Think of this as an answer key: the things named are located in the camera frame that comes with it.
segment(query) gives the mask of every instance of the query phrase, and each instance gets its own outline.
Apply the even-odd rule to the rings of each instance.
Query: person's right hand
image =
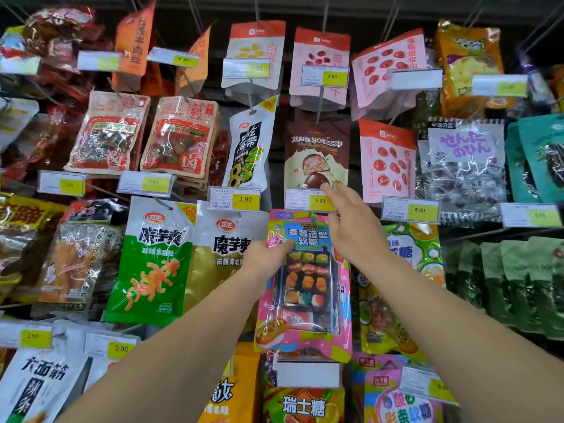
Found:
[[[362,270],[376,258],[387,258],[390,250],[380,220],[352,188],[337,183],[321,190],[331,199],[337,214],[329,214],[327,223],[335,248],[343,257]]]

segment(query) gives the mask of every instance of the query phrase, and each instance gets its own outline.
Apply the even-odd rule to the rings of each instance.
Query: red and pink package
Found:
[[[415,107],[415,96],[420,90],[392,90],[391,71],[426,68],[421,28],[355,55],[352,60],[354,80],[349,81],[352,120],[372,110],[376,112],[371,113],[371,118],[391,118]]]
[[[374,120],[358,123],[362,199],[382,203],[384,196],[415,197],[415,133]]]
[[[287,240],[295,247],[259,300],[254,349],[264,353],[315,348],[347,363],[353,350],[349,263],[331,243],[327,217],[273,209],[268,246]]]
[[[151,98],[93,91],[64,170],[121,175],[137,170]]]
[[[303,65],[349,66],[350,46],[350,35],[297,27],[290,76],[290,105],[306,111],[317,111],[321,88],[301,84]],[[346,102],[346,88],[327,87],[323,93],[321,111],[342,109]]]

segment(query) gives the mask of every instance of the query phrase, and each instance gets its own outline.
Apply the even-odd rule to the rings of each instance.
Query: price tag holder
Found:
[[[452,393],[437,374],[428,370],[403,367],[399,390],[408,395],[435,399],[447,404],[458,405]]]
[[[440,224],[439,201],[408,199],[406,197],[384,197],[382,217],[392,221]]]
[[[84,193],[86,193],[86,175],[41,170],[39,171],[39,188],[37,191],[62,196],[84,196]]]
[[[178,50],[153,47],[147,56],[147,60],[151,62],[181,66],[184,68],[195,68],[200,61],[200,57],[191,53],[180,52]]]
[[[268,58],[225,58],[223,59],[224,78],[270,78],[270,59]]]
[[[477,74],[472,77],[473,96],[527,96],[526,74]]]
[[[301,84],[346,88],[349,85],[349,67],[302,65]]]
[[[260,211],[261,191],[256,188],[209,187],[208,201],[211,209]]]
[[[131,353],[139,341],[136,335],[87,333],[84,350],[88,356],[120,360]]]
[[[53,325],[0,322],[0,347],[2,348],[51,348]]]
[[[561,227],[560,211],[552,204],[500,205],[501,221],[504,227]]]
[[[119,52],[95,52],[81,50],[78,53],[77,68],[81,71],[108,71],[120,70]]]
[[[335,206],[318,188],[287,188],[284,209],[314,212],[336,212]]]
[[[393,90],[440,89],[443,86],[443,69],[392,71]]]
[[[40,63],[41,58],[39,56],[30,56],[27,58],[2,58],[2,60],[0,61],[0,73],[37,75]]]
[[[117,184],[117,192],[140,196],[170,197],[173,184],[174,176],[172,174],[124,171]]]

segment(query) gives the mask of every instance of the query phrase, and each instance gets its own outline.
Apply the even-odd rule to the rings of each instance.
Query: snack package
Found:
[[[333,248],[327,217],[274,209],[268,230],[269,246],[286,240],[296,245],[259,300],[255,350],[312,347],[348,362],[353,348],[349,263]]]
[[[503,122],[429,118],[427,199],[441,201],[441,224],[499,220],[506,201]]]
[[[441,104],[444,117],[470,118],[483,107],[508,108],[507,98],[472,97],[476,74],[503,74],[499,28],[465,28],[440,20],[435,41],[439,63],[444,68]]]
[[[200,57],[196,66],[194,68],[177,67],[175,95],[193,98],[202,90],[202,86],[208,78],[208,50],[211,30],[212,28],[209,26],[188,51],[188,53]]]
[[[515,326],[530,333],[543,334],[539,309],[535,301],[535,286],[529,276],[530,250],[522,240],[503,240],[501,242],[501,261],[505,277],[509,282],[509,293],[515,315]]]
[[[182,315],[196,205],[132,196],[104,322],[165,326]]]
[[[455,294],[478,310],[486,312],[484,268],[480,246],[468,240],[462,242]]]
[[[353,352],[349,363],[351,391],[353,405],[356,412],[355,423],[364,421],[364,378],[366,373],[373,370],[395,370],[402,368],[409,362],[402,355],[369,355],[361,352]]]
[[[505,153],[507,154],[513,201],[515,203],[540,203],[539,191],[536,188],[535,179],[532,177],[531,165],[525,157],[517,123],[511,123],[507,127]]]
[[[430,224],[384,226],[390,251],[407,261],[422,275],[444,286],[439,232]],[[364,353],[381,355],[398,351],[419,362],[427,362],[401,321],[382,295],[365,277],[360,283],[360,334]]]
[[[290,76],[290,105],[302,110],[317,111],[321,96],[320,86],[303,85],[303,65],[349,66],[351,36],[323,33],[302,27],[296,28],[292,74]],[[323,93],[321,111],[343,109],[347,103],[347,89],[327,87]]]
[[[485,284],[492,318],[508,327],[514,326],[513,304],[509,292],[509,281],[503,271],[501,245],[483,242],[480,244],[484,266]]]
[[[531,59],[524,50],[517,51],[519,66],[521,72],[527,75],[527,96],[531,100],[533,106],[537,109],[548,113],[560,113],[560,108],[554,99],[552,91],[548,87],[546,80],[540,73],[539,69],[532,63]]]
[[[268,217],[267,212],[211,209],[198,200],[184,312],[239,270],[250,242],[267,238]]]
[[[259,361],[251,343],[237,343],[221,381],[204,408],[198,423],[252,422],[259,402]]]
[[[564,241],[551,237],[530,237],[527,245],[529,273],[535,288],[544,335],[564,340]]]
[[[0,275],[42,262],[65,206],[0,193]]]
[[[137,92],[141,89],[141,77],[147,70],[156,3],[156,0],[150,1],[117,25],[115,51],[121,52],[122,56],[119,72],[112,73],[112,82],[118,91]]]
[[[278,95],[229,119],[231,150],[223,177],[224,187],[266,190],[265,165],[272,142]]]
[[[286,123],[284,190],[348,184],[350,126],[348,120]]]
[[[282,54],[286,22],[260,21],[236,23],[231,25],[231,35],[227,46],[228,58],[270,59],[270,76],[267,79],[226,78],[221,80],[221,87],[230,99],[247,105],[249,96],[265,100],[280,93],[282,84]]]
[[[98,175],[137,170],[150,105],[148,96],[91,92],[88,111],[64,170]]]
[[[561,114],[527,117],[518,122],[519,135],[540,199],[564,199],[564,117]]]
[[[266,355],[262,423],[344,423],[345,390],[316,387],[277,387],[273,353]]]
[[[406,395],[399,390],[402,370],[373,370],[364,378],[364,423],[443,423],[439,401]]]
[[[352,73],[356,98],[351,95],[352,120],[368,114],[374,120],[391,118],[415,107],[420,92],[392,90],[391,71],[426,69],[423,29],[418,28],[355,55]]]
[[[88,319],[96,290],[115,281],[108,270],[119,260],[126,208],[111,199],[73,202],[57,229],[39,275],[41,294],[34,316],[84,313]]]
[[[401,127],[360,119],[362,199],[415,197],[415,134]]]
[[[14,142],[25,126],[39,112],[39,104],[31,99],[10,99],[9,108],[0,112],[0,152]]]
[[[140,169],[202,180],[208,175],[218,117],[216,102],[161,98]]]
[[[0,421],[53,423],[88,357],[19,348],[0,381]]]

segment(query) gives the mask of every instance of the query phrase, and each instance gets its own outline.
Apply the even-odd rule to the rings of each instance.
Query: candy package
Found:
[[[348,184],[350,126],[348,120],[288,122],[284,189]]]
[[[150,105],[148,96],[93,91],[64,169],[98,175],[137,170]]]
[[[540,199],[564,199],[564,115],[527,117],[517,122],[523,150]]]
[[[352,354],[349,363],[352,403],[356,412],[355,423],[364,421],[364,378],[374,370],[394,370],[402,368],[409,360],[402,355],[369,355],[361,352]]]
[[[535,179],[532,177],[531,165],[525,157],[517,123],[511,123],[507,127],[505,153],[507,154],[513,201],[515,203],[540,203],[539,191],[536,188]]]
[[[462,242],[460,250],[455,294],[483,312],[488,307],[480,246],[468,240]]]
[[[391,71],[427,68],[423,29],[418,28],[355,55],[352,60],[354,93],[351,94],[352,120],[370,113],[381,120],[413,108],[419,90],[392,90]]]
[[[195,224],[196,205],[131,198],[104,322],[165,326],[182,315]]]
[[[488,303],[492,318],[508,327],[514,326],[513,304],[509,293],[509,281],[503,271],[501,245],[483,242],[480,244],[484,278],[488,292]]]
[[[192,262],[184,294],[184,312],[235,274],[253,240],[265,240],[267,212],[211,209],[198,200]]]
[[[265,165],[272,142],[278,96],[262,101],[229,119],[231,150],[223,177],[224,187],[266,190]]]
[[[429,118],[427,199],[441,201],[441,224],[499,220],[506,201],[503,120]]]
[[[120,56],[120,70],[112,74],[113,86],[118,91],[137,92],[141,77],[147,70],[147,55],[153,29],[157,1],[150,1],[138,12],[130,13],[117,25],[116,52]]]
[[[200,57],[196,66],[194,68],[177,67],[175,95],[193,98],[202,90],[202,86],[208,78],[208,51],[211,30],[212,28],[209,26],[188,51],[188,53]]]
[[[213,101],[161,98],[140,169],[207,183],[219,111]]]
[[[302,68],[304,65],[349,66],[350,47],[350,35],[297,27],[290,76],[290,105],[306,111],[318,111],[321,87],[303,85]],[[346,102],[346,88],[327,87],[323,93],[321,111],[343,109]]]
[[[373,370],[364,378],[364,423],[443,423],[443,405],[399,390],[402,370]]]
[[[255,350],[309,346],[348,362],[353,346],[349,263],[335,252],[327,217],[275,209],[268,226],[269,246],[287,240],[296,245],[259,301]]]
[[[564,241],[551,237],[530,237],[527,244],[529,273],[535,287],[544,335],[564,340]]]
[[[442,112],[444,117],[480,116],[483,108],[510,106],[507,98],[472,97],[476,74],[503,74],[499,28],[465,28],[440,20],[437,34],[439,63],[444,68]]]
[[[318,387],[277,387],[273,353],[266,357],[262,423],[344,423],[345,390]]]
[[[515,326],[523,332],[543,334],[539,309],[535,301],[535,286],[529,275],[530,252],[526,241],[501,242],[501,261],[505,277],[509,282]]]
[[[444,286],[441,246],[436,226],[401,224],[384,226],[390,251],[407,260],[422,275]],[[365,277],[359,282],[360,334],[364,353],[398,351],[419,362],[427,359],[392,313],[382,295]]]
[[[76,352],[19,348],[0,381],[0,420],[53,423],[87,359]]]
[[[223,377],[215,386],[212,398],[204,408],[198,423],[252,422],[260,407],[257,395],[259,361],[251,343],[237,343],[235,354],[228,362]]]
[[[227,78],[221,80],[228,98],[244,105],[249,104],[249,95],[259,101],[269,99],[280,93],[282,85],[282,54],[286,22],[260,21],[236,23],[231,25],[231,35],[227,46],[227,58],[270,59],[269,77],[253,80],[248,78]]]
[[[4,151],[18,138],[25,126],[39,112],[37,101],[30,99],[9,99],[9,108],[0,113],[0,151]]]
[[[116,280],[126,216],[115,200],[73,202],[43,264],[33,315],[73,311],[88,319],[97,295]]]
[[[412,131],[360,119],[363,200],[384,196],[415,197],[416,141]]]

